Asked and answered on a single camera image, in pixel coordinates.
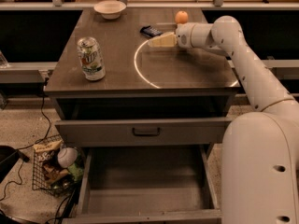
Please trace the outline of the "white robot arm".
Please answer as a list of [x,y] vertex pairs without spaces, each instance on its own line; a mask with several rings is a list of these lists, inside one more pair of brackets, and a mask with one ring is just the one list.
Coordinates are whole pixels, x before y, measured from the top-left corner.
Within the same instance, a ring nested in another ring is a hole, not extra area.
[[222,224],[299,224],[299,104],[250,48],[239,22],[187,22],[149,45],[222,50],[249,99],[253,111],[223,136]]

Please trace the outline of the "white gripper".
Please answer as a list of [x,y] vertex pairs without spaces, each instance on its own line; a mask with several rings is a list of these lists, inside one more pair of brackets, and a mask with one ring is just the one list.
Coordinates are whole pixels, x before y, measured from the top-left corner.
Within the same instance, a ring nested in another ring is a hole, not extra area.
[[166,32],[155,36],[148,41],[148,45],[152,48],[172,48],[177,42],[181,48],[194,48],[192,40],[192,32],[195,26],[194,22],[179,24],[174,32]]

